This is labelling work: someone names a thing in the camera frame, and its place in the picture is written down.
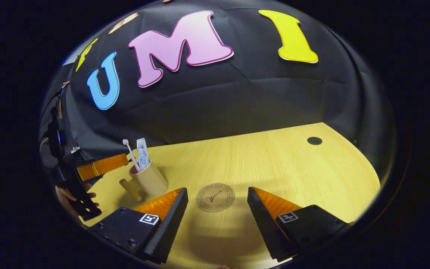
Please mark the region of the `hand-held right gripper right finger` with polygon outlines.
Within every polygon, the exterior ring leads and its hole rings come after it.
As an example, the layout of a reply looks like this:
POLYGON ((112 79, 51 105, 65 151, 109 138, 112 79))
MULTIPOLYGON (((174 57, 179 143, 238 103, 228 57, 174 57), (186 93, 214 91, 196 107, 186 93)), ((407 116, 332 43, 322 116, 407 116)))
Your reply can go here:
POLYGON ((353 226, 315 204, 302 207, 254 186, 247 203, 270 256, 279 262, 321 250, 353 226))

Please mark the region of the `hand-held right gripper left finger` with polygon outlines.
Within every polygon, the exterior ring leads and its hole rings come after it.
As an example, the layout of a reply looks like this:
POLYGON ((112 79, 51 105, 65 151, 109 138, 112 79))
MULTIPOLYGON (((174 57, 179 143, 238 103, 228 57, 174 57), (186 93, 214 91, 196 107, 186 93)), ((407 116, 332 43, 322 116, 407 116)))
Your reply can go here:
POLYGON ((135 209, 118 208, 90 231, 128 255, 166 263, 187 204, 187 189, 182 187, 135 209))

